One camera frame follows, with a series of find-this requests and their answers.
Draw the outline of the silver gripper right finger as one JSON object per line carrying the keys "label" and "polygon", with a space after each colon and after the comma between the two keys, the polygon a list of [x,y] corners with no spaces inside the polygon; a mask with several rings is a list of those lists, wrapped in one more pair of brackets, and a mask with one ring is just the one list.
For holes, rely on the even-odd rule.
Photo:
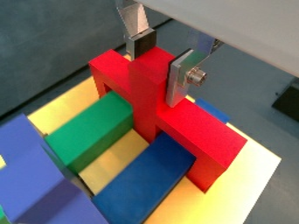
{"label": "silver gripper right finger", "polygon": [[174,108],[189,94],[190,85],[201,86],[207,79],[202,63],[210,57],[219,41],[209,34],[191,29],[189,49],[169,63],[166,103]]}

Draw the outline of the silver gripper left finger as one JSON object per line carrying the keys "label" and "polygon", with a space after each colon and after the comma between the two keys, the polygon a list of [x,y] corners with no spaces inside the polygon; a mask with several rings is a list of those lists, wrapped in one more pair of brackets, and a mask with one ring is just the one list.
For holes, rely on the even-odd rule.
{"label": "silver gripper left finger", "polygon": [[145,6],[135,0],[117,0],[117,10],[126,29],[126,51],[135,60],[157,45],[157,31],[150,27]]}

